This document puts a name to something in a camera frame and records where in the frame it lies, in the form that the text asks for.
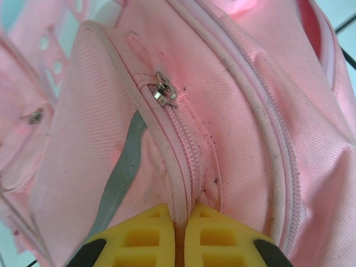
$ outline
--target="zipper pull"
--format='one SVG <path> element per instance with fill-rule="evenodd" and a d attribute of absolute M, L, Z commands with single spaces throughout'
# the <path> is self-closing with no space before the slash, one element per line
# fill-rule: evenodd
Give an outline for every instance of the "zipper pull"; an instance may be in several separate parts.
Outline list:
<path fill-rule="evenodd" d="M 170 105 L 178 108 L 178 105 L 175 102 L 178 97 L 177 89 L 165 76 L 163 76 L 162 73 L 157 72 L 156 77 L 158 84 L 155 86 L 155 91 L 153 92 L 154 98 L 162 107 Z"/>
<path fill-rule="evenodd" d="M 39 108 L 28 118 L 28 124 L 34 125 L 39 124 L 43 118 L 43 109 Z"/>

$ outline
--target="yellow plastic part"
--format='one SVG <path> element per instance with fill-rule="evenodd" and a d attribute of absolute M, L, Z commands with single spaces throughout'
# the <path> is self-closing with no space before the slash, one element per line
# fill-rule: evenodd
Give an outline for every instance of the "yellow plastic part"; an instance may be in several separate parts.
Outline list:
<path fill-rule="evenodd" d="M 153 207 L 89 239 L 107 241 L 94 267 L 174 267 L 175 237 L 166 204 Z"/>
<path fill-rule="evenodd" d="M 266 267 L 254 240 L 272 239 L 203 204 L 196 204 L 185 233 L 185 267 Z"/>

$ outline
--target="reflective strip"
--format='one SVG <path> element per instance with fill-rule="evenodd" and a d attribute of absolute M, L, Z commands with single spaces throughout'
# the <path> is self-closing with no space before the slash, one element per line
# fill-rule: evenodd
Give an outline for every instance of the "reflective strip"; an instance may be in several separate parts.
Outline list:
<path fill-rule="evenodd" d="M 136 111 L 128 127 L 125 145 L 120 158 L 106 182 L 93 226 L 81 246 L 87 243 L 92 236 L 107 229 L 118 207 L 121 205 L 140 167 L 142 137 L 146 129 L 147 125 L 141 114 Z"/>

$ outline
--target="pink zipper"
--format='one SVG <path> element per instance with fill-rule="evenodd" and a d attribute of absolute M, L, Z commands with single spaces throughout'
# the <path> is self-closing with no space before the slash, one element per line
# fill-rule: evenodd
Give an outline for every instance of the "pink zipper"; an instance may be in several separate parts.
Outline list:
<path fill-rule="evenodd" d="M 187 170 L 183 170 L 182 176 L 186 195 L 186 212 L 188 216 L 194 205 L 195 199 L 198 197 L 199 186 L 201 186 L 202 182 L 200 179 L 199 149 L 177 109 L 178 105 L 175 102 L 177 100 L 176 88 L 161 73 L 158 72 L 156 75 L 158 84 L 148 85 L 148 88 L 150 89 L 150 92 L 153 93 L 157 102 L 164 107 L 166 111 L 165 113 L 169 119 L 169 124 L 173 126 L 174 133 L 179 140 L 179 147 L 177 147 L 174 142 L 172 143 L 172 146 L 175 147 L 174 149 L 176 151 L 177 149 L 182 148 L 182 153 L 184 154 L 185 164 L 182 164 L 180 167 L 183 169 L 185 169 L 185 167 L 187 168 Z"/>
<path fill-rule="evenodd" d="M 188 18 L 185 11 L 174 1 L 167 0 L 169 5 L 199 34 L 196 25 Z M 274 209 L 274 217 L 283 221 L 283 229 L 272 229 L 272 236 L 275 237 L 282 250 L 289 255 L 296 241 L 296 235 L 300 224 L 300 189 L 298 171 L 296 168 L 296 160 L 291 144 L 290 136 L 287 128 L 284 125 L 283 119 L 279 113 L 278 107 L 275 104 L 270 90 L 263 81 L 261 74 L 254 67 L 249 56 L 244 52 L 238 41 L 234 38 L 229 30 L 219 21 L 219 19 L 210 11 L 207 6 L 198 0 L 186 1 L 181 0 L 181 4 L 197 19 L 209 32 L 220 42 L 230 56 L 234 59 L 239 69 L 242 69 L 244 74 L 249 78 L 250 83 L 254 86 L 256 93 L 260 98 L 260 102 L 268 112 L 270 122 L 273 126 L 275 136 L 278 140 L 280 154 L 282 155 L 285 191 L 286 191 L 286 207 L 285 214 L 280 214 L 280 211 Z M 216 47 L 210 46 L 213 51 L 217 51 Z"/>

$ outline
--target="backpack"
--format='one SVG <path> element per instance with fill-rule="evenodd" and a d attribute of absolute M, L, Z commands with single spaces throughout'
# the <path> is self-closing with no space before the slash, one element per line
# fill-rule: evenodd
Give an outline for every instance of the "backpack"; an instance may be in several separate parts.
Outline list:
<path fill-rule="evenodd" d="M 118 3 L 81 23 L 55 105 L 2 39 L 1 216 L 41 266 L 161 203 L 180 251 L 196 202 L 294 266 L 354 266 L 356 102 L 316 3 Z"/>

